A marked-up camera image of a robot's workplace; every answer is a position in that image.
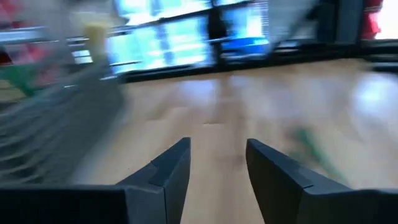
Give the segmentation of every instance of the green object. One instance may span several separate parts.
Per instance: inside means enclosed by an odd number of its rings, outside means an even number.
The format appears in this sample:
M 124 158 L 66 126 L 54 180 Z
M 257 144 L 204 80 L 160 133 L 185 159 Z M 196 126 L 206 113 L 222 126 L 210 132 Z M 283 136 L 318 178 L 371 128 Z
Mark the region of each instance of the green object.
M 328 156 L 319 147 L 317 147 L 316 140 L 313 137 L 311 130 L 307 128 L 298 128 L 295 131 L 295 137 L 305 146 L 307 150 L 309 150 L 309 153 L 317 160 L 317 162 L 329 175 L 338 179 L 343 184 L 348 183 L 340 171 L 334 167 Z
M 35 66 L 7 65 L 0 68 L 0 79 L 7 80 L 12 86 L 18 88 L 25 96 L 34 96 L 39 90 L 34 86 L 34 80 L 38 75 Z

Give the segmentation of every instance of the wooden floor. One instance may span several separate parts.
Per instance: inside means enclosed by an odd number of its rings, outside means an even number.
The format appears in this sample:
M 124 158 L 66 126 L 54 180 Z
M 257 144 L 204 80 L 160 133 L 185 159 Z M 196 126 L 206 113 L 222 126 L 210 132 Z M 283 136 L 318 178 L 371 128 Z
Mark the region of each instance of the wooden floor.
M 338 60 L 124 86 L 128 119 L 76 183 L 114 184 L 184 136 L 192 169 L 182 223 L 263 223 L 245 161 L 256 138 L 353 188 L 398 188 L 398 79 Z M 330 164 L 308 160 L 305 129 Z M 330 174 L 330 166 L 338 175 Z

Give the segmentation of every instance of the window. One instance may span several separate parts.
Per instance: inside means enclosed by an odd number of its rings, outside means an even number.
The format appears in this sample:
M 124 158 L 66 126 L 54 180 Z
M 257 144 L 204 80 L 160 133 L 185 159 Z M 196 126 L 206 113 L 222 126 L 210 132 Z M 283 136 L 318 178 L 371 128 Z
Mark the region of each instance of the window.
M 72 55 L 74 56 L 75 62 L 77 64 L 93 62 L 93 59 L 90 56 L 90 51 L 88 51 L 88 50 L 75 51 L 75 52 L 72 52 Z
M 205 18 L 194 17 L 165 24 L 169 36 L 170 51 L 175 65 L 204 62 L 208 45 L 204 36 Z
M 398 39 L 396 21 L 398 15 L 398 2 L 395 0 L 383 0 L 381 10 L 376 14 L 375 20 L 379 26 L 379 32 L 375 39 Z
M 219 0 L 218 4 L 227 5 L 241 1 Z M 119 12 L 129 18 L 127 25 L 132 26 L 204 11 L 210 7 L 210 0 L 119 0 L 118 6 Z M 258 4 L 226 9 L 223 17 L 233 26 L 233 37 L 262 35 L 262 15 Z M 111 63 L 140 61 L 134 65 L 118 66 L 114 68 L 115 72 L 211 63 L 206 34 L 206 12 L 201 16 L 138 27 L 128 35 L 109 38 L 108 47 L 111 51 Z

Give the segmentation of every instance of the shopping cart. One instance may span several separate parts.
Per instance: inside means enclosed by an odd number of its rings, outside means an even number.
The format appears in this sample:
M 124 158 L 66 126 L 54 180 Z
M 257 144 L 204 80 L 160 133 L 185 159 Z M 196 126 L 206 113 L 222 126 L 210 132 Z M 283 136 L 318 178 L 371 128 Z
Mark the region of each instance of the shopping cart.
M 0 111 L 0 184 L 66 183 L 124 105 L 107 62 L 69 75 Z

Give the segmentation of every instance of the red object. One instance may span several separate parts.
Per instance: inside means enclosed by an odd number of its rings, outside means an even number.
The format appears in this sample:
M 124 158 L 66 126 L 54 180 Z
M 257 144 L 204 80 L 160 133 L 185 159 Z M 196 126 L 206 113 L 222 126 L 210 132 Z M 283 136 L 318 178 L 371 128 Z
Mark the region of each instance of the red object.
M 363 39 L 374 39 L 376 34 L 380 33 L 380 27 L 377 22 L 377 15 L 381 9 L 383 0 L 367 0 L 364 12 Z
M 8 23 L 10 28 L 22 28 L 29 27 L 29 24 L 25 21 L 18 20 L 18 14 L 23 10 L 22 4 L 18 0 L 0 0 L 0 21 Z M 21 44 L 21 57 L 14 62 L 18 63 L 29 63 L 31 61 L 37 61 L 44 57 L 45 51 L 32 44 Z M 0 63 L 10 63 L 7 57 L 1 57 Z

